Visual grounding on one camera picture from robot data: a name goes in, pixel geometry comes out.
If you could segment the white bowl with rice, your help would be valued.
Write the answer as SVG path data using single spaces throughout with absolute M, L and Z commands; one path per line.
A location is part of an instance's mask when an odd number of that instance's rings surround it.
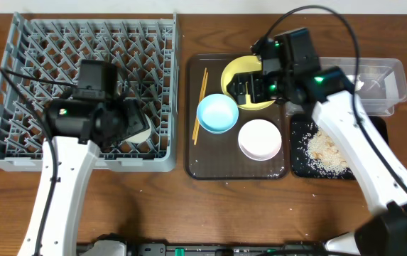
M 253 119 L 238 134 L 242 153 L 254 161 L 272 159 L 281 150 L 282 136 L 276 125 L 265 119 Z

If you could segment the white cup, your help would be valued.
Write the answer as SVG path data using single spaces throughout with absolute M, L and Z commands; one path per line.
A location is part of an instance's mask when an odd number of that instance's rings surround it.
M 153 125 L 151 124 L 151 121 L 147 115 L 145 115 L 145 118 L 148 123 L 148 129 L 143 132 L 140 132 L 132 137 L 129 137 L 128 139 L 125 139 L 125 142 L 130 142 L 133 144 L 141 144 L 151 136 Z

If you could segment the light blue bowl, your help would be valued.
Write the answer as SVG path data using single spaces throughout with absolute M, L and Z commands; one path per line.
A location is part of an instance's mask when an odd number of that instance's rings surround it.
M 223 94 L 208 95 L 197 106 L 197 119 L 200 125 L 212 134 L 229 131 L 237 123 L 238 118 L 236 102 Z

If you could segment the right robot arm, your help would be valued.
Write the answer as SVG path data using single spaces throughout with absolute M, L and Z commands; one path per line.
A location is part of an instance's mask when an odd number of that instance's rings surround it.
M 355 81 L 339 67 L 322 69 L 310 32 L 263 37 L 249 62 L 233 60 L 222 89 L 238 105 L 300 105 L 337 145 L 366 199 L 371 220 L 313 250 L 314 255 L 407 255 L 407 170 L 372 124 Z

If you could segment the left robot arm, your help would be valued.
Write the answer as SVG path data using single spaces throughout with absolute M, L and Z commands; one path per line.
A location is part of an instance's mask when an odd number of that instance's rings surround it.
M 45 107 L 43 166 L 20 255 L 76 255 L 87 184 L 101 150 L 149 129 L 138 102 L 117 90 L 118 75 L 114 64 L 83 60 L 70 95 Z

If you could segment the yellow round plate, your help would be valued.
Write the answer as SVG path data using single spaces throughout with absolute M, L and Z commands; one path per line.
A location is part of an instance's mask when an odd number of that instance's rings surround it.
M 231 96 L 227 90 L 229 82 L 237 73 L 247 73 L 254 71 L 261 71 L 261 61 L 256 56 L 245 55 L 232 60 L 222 72 L 221 76 L 222 93 L 226 96 L 231 97 L 234 100 L 234 97 Z M 268 102 L 253 103 L 250 100 L 249 94 L 245 96 L 245 100 L 246 103 L 244 105 L 238 105 L 238 108 L 242 110 L 257 111 L 265 109 L 274 103 L 273 100 Z

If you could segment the white napkin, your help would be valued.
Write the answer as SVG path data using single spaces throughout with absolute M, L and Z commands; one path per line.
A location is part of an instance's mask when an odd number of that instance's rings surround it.
M 359 77 L 356 77 L 355 91 L 361 90 L 363 86 L 364 86 L 364 82 L 362 82 Z

